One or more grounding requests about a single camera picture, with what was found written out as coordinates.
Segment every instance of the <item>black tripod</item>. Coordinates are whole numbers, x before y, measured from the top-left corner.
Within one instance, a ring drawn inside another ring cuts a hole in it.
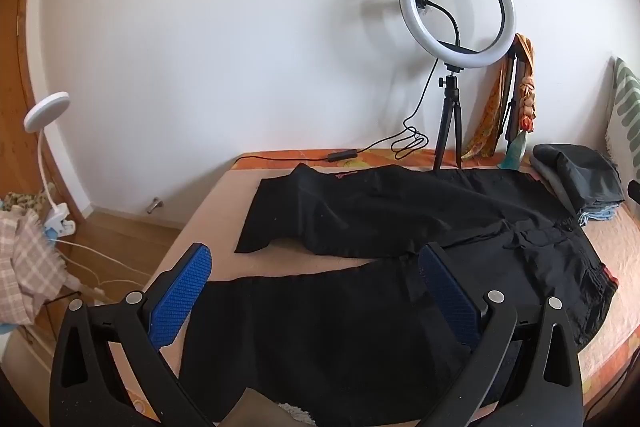
[[[442,166],[444,150],[447,146],[449,128],[451,127],[451,115],[454,116],[454,127],[456,131],[456,163],[458,169],[462,169],[462,116],[460,111],[460,90],[458,89],[458,78],[456,73],[460,73],[463,68],[457,68],[445,64],[447,70],[451,72],[445,78],[440,78],[438,83],[444,87],[444,104],[442,106],[442,117],[440,118],[440,131],[438,131],[438,143],[436,144],[436,157],[433,162],[433,170],[437,171]]]

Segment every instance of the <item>pillow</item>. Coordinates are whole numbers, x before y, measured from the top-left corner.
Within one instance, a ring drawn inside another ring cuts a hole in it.
[[[626,191],[629,181],[640,180],[640,80],[621,58],[614,67],[609,107],[607,150],[618,167],[629,209],[640,217],[640,205]]]

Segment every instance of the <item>white ring light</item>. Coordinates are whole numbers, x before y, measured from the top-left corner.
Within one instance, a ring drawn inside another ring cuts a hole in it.
[[[498,0],[498,2],[502,12],[500,32],[487,49],[473,54],[457,52],[440,44],[422,23],[415,0],[400,0],[400,10],[411,35],[431,55],[440,58],[446,64],[459,68],[484,68],[504,57],[516,35],[516,14],[513,0]]]

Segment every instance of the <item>bed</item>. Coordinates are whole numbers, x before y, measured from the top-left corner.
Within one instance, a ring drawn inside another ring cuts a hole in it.
[[[260,155],[271,158],[319,158],[332,150],[277,151]],[[389,150],[371,150],[359,158],[345,160],[327,166],[326,162],[309,160],[306,163],[323,172],[339,172],[364,169],[389,164],[407,168],[430,169],[433,151],[421,150],[404,160],[396,160]],[[502,157],[473,159],[465,162],[465,168],[495,168]],[[194,242],[204,243],[212,252],[210,280],[232,280],[239,277],[265,275],[280,277],[304,273],[343,269],[366,263],[362,259],[344,259],[312,255],[295,242],[278,242],[254,254],[235,254],[234,249],[244,218],[255,191],[263,178],[289,173],[299,161],[273,161],[244,158],[235,163],[213,187],[196,213],[167,252],[152,280],[170,269],[186,249]],[[454,167],[452,155],[445,156],[443,165]],[[522,171],[537,177],[527,162]],[[583,349],[578,358],[582,372],[584,403],[597,397],[609,382],[628,363],[631,354],[640,345],[640,223],[625,205],[621,206],[613,221],[590,221],[585,227],[594,249],[606,264],[612,278],[619,281],[604,326]],[[182,343],[186,324],[171,346],[161,349],[168,365],[177,373],[182,355]],[[154,417],[144,394],[120,346],[113,346],[114,357],[129,394],[139,411]]]

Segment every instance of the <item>plaid cloth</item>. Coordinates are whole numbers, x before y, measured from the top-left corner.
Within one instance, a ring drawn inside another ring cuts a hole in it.
[[[54,299],[65,263],[44,235],[38,214],[14,206],[0,212],[0,323],[33,324],[44,299]]]

